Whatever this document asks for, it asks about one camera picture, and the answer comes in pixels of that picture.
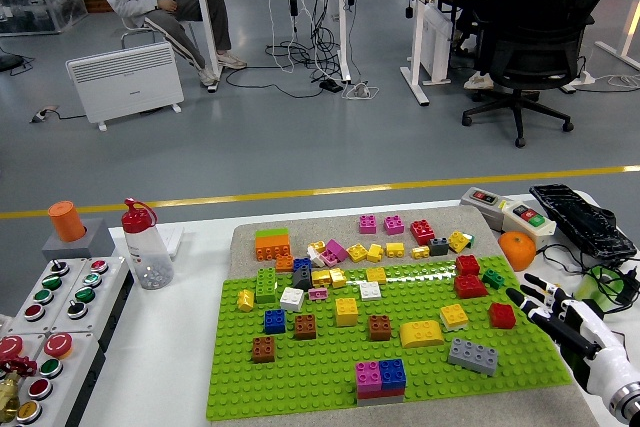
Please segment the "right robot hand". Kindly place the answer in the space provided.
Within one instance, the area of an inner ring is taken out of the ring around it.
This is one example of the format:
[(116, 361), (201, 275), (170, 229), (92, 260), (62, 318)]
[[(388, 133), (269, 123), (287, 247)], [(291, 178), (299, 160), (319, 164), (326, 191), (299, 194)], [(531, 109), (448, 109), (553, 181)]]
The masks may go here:
[(561, 356), (583, 390), (599, 396), (606, 405), (638, 397), (639, 371), (597, 308), (535, 275), (524, 277), (528, 283), (519, 289), (508, 288), (507, 296), (560, 346)]

